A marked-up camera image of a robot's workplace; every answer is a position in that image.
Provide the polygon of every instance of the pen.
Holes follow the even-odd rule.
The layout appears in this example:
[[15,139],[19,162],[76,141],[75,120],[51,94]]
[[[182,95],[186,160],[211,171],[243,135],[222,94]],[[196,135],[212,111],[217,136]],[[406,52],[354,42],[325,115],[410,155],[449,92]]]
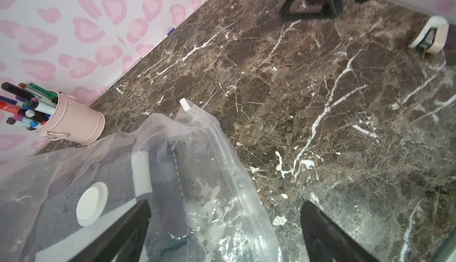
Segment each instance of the pen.
[[28,100],[30,100],[31,98],[33,98],[35,96],[31,92],[26,91],[23,88],[16,87],[13,84],[10,84],[9,82],[4,82],[3,84],[1,84],[1,88],[7,92],[10,92],[12,94],[15,94],[17,96],[20,96],[20,97],[22,97],[24,99],[28,99]]
[[38,101],[39,101],[40,103],[45,103],[46,105],[50,105],[50,106],[52,106],[52,107],[57,107],[57,104],[54,103],[54,102],[52,102],[52,101],[51,101],[50,99],[48,99],[48,98],[41,98],[41,99],[38,99]]
[[57,96],[57,93],[50,92],[50,91],[48,91],[48,90],[46,90],[46,89],[43,89],[42,87],[39,87],[39,86],[35,85],[35,84],[32,83],[32,82],[31,82],[30,84],[28,84],[28,85],[31,86],[31,88],[34,88],[34,89],[36,89],[36,90],[42,92],[42,93],[45,94],[49,99],[54,99],[54,98],[58,97],[58,96]]
[[25,115],[21,115],[21,114],[18,114],[18,113],[16,113],[15,115],[13,115],[13,119],[14,119],[15,121],[22,121],[24,118],[26,118]]
[[37,101],[29,102],[28,107],[35,111],[41,111],[41,112],[51,115],[51,116],[54,114],[54,112],[56,110],[55,107],[52,107],[50,105],[46,105],[45,103],[40,103]]
[[39,112],[39,111],[32,111],[32,110],[26,111],[26,117],[31,118],[34,121],[39,121],[39,122],[48,120],[48,118],[46,117],[46,115],[44,113]]
[[26,100],[23,104],[22,104],[22,108],[25,109],[25,110],[29,110],[30,107],[28,106],[29,104],[31,103],[30,100]]
[[42,91],[37,90],[36,88],[31,87],[31,85],[27,85],[26,83],[20,82],[18,86],[31,92],[32,94],[39,96],[40,98],[48,97],[47,94],[43,93]]
[[13,119],[12,117],[8,117],[6,119],[6,123],[11,124],[12,126],[27,126],[26,123],[24,123],[22,121],[17,121],[15,119]]
[[20,107],[0,100],[0,110],[17,113],[20,110]]
[[32,128],[40,128],[42,126],[43,126],[43,123],[41,123],[41,122],[37,122],[37,121],[30,122],[30,127],[32,127]]
[[8,99],[8,98],[5,98],[5,97],[2,97],[1,95],[0,95],[0,100],[3,100],[4,102],[6,102],[8,104],[12,104],[12,105],[17,104],[17,100]]

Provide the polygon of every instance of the pink pen holder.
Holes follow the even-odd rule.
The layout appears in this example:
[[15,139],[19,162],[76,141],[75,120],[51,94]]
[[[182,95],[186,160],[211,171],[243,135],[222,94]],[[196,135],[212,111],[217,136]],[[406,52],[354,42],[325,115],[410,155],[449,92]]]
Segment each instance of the pink pen holder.
[[54,114],[35,132],[51,141],[66,139],[89,145],[97,140],[105,128],[103,114],[78,103],[75,97],[57,93],[58,103]]

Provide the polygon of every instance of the vacuum storage bag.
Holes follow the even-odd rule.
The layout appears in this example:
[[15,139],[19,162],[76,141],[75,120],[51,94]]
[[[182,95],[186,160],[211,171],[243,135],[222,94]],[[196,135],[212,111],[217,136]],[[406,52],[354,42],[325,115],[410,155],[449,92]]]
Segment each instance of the vacuum storage bag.
[[[4,164],[1,257],[69,261],[145,200],[151,217],[139,261],[282,261],[265,208],[219,122],[180,102],[175,120],[152,114],[132,133]],[[106,205],[81,226],[78,201],[98,182],[107,187]]]

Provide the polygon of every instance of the brown marble countertop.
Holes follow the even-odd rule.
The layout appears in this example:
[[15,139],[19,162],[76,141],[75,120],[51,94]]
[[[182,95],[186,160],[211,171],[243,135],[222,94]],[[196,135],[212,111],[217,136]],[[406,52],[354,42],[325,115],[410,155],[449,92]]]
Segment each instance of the brown marble countertop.
[[308,261],[305,200],[381,261],[430,261],[456,225],[456,29],[431,57],[406,49],[426,19],[408,9],[283,23],[283,1],[209,0],[93,104],[102,136],[185,97],[218,118],[271,222],[286,219],[284,261]]

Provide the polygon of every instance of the red marker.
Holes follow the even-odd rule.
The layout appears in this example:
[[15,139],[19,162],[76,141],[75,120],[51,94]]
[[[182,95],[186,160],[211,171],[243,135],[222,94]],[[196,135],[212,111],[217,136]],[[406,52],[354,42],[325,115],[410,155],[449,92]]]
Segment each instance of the red marker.
[[20,111],[20,107],[17,105],[8,104],[0,100],[0,110],[8,111],[11,113],[18,113]]

